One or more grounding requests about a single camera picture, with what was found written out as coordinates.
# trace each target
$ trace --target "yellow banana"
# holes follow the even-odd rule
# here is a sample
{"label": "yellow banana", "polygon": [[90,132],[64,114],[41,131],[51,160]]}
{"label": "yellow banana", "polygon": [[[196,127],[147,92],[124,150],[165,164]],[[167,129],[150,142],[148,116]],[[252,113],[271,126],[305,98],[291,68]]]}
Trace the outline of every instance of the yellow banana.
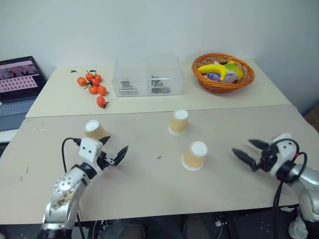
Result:
{"label": "yellow banana", "polygon": [[227,75],[227,68],[219,64],[203,65],[197,69],[200,73],[217,73],[220,75],[220,80],[223,81]]}

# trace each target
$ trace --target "tabletop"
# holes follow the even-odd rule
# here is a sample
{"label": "tabletop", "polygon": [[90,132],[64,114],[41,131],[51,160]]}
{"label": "tabletop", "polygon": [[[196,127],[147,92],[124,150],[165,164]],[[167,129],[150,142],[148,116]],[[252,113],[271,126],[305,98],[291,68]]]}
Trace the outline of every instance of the tabletop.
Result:
{"label": "tabletop", "polygon": [[15,134],[17,133],[17,129],[11,129],[0,132],[0,143],[8,143],[10,142]]}
{"label": "tabletop", "polygon": [[[0,159],[0,224],[40,223],[55,180],[63,174],[61,143],[83,137],[83,123],[98,120],[111,136],[110,156],[128,145],[124,160],[94,178],[80,201],[84,221],[271,207],[279,181],[237,159],[232,147],[259,158],[250,138],[290,132],[308,166],[319,169],[319,135],[291,105],[191,110],[180,137],[167,126],[172,112],[26,119]],[[181,157],[193,141],[208,147],[204,166],[189,171]],[[67,168],[81,163],[65,146]],[[298,203],[283,187],[280,205]]]}
{"label": "tabletop", "polygon": [[[224,109],[256,106],[290,105],[289,100],[273,84],[253,60],[246,62],[255,71],[255,81],[240,90],[227,94],[211,94],[197,82],[191,63],[182,64],[184,89],[180,96],[116,97],[113,86],[113,66],[83,66],[57,68],[36,101],[27,118],[48,116],[104,115],[118,113],[144,113],[186,110]],[[101,74],[102,84],[110,92],[106,109],[96,105],[96,97],[83,90],[76,82],[85,70],[94,69]]]}

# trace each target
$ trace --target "black cable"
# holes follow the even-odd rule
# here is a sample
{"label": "black cable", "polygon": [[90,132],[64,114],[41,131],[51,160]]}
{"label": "black cable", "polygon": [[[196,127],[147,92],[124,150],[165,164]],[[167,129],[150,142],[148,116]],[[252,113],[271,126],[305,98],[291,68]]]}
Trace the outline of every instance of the black cable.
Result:
{"label": "black cable", "polygon": [[219,230],[219,233],[218,233],[216,239],[220,238],[222,232],[223,232],[223,225],[220,226],[220,230]]}
{"label": "black cable", "polygon": [[63,161],[63,167],[64,167],[64,173],[66,173],[68,170],[66,169],[66,165],[65,165],[65,158],[64,158],[64,145],[65,142],[68,141],[69,139],[74,139],[74,138],[66,138],[63,142],[62,142],[62,147],[61,147],[61,151],[62,151],[62,161]]}
{"label": "black cable", "polygon": [[[64,173],[67,173],[66,164],[65,164],[65,158],[64,158],[64,145],[65,145],[66,141],[68,141],[69,139],[72,139],[73,141],[77,140],[77,139],[75,139],[75,138],[69,137],[69,138],[66,138],[66,139],[62,142],[61,151],[62,151],[62,161],[63,161]],[[80,229],[81,237],[82,237],[82,239],[85,239],[79,214],[76,215],[76,218],[77,218],[77,221],[78,221],[78,226],[79,226],[79,229]]]}
{"label": "black cable", "polygon": [[[295,154],[294,158],[292,159],[292,162],[294,162],[299,155],[303,155],[304,156],[303,165],[302,165],[298,175],[292,178],[292,182],[293,182],[293,181],[297,180],[300,177],[300,175],[303,173],[303,171],[304,171],[304,169],[306,168],[306,165],[307,165],[308,157],[307,157],[307,154],[305,152],[299,152],[299,150],[300,150],[299,144],[296,141],[294,141],[293,139],[290,139],[290,138],[283,138],[283,139],[277,140],[276,142],[272,143],[268,147],[273,147],[274,145],[276,145],[277,143],[280,143],[282,141],[293,142],[295,144],[295,146],[296,146],[296,154]],[[274,239],[277,238],[277,213],[278,213],[279,200],[280,200],[280,195],[281,195],[281,191],[282,191],[282,188],[283,188],[283,184],[284,184],[283,181],[281,181],[279,186],[278,186],[278,188],[277,188],[277,190],[276,190],[276,193],[275,193],[275,196],[274,196],[274,201],[273,201],[273,228],[274,228],[273,235],[274,235]]]}

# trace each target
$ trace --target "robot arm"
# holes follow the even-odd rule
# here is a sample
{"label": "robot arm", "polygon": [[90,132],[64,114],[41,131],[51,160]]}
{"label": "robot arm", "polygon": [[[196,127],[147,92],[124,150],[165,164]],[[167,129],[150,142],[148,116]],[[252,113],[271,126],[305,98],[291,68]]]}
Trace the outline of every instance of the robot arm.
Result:
{"label": "robot arm", "polygon": [[71,238],[79,201],[90,181],[108,166],[117,166],[124,158],[128,146],[123,148],[115,159],[107,158],[102,151],[109,137],[98,141],[83,138],[79,155],[84,160],[81,165],[61,176],[54,183],[53,196],[45,208],[39,239]]}
{"label": "robot arm", "polygon": [[[250,139],[249,142],[262,150],[258,163],[247,153],[233,148],[235,155],[247,163],[253,171],[262,169],[270,172],[273,177],[290,185],[298,196],[301,214],[306,225],[308,222],[308,225],[318,227],[319,172],[306,167],[307,155],[299,152],[297,142],[288,133],[274,138],[270,145],[258,139]],[[294,160],[300,154],[304,155],[304,164],[296,165]]]}

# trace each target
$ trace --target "clear plastic box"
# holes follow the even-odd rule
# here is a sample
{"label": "clear plastic box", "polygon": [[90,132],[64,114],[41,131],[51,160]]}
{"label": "clear plastic box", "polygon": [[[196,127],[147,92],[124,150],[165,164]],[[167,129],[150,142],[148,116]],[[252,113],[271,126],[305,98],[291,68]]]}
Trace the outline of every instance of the clear plastic box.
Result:
{"label": "clear plastic box", "polygon": [[117,97],[181,95],[183,77],[176,57],[117,60],[112,84]]}

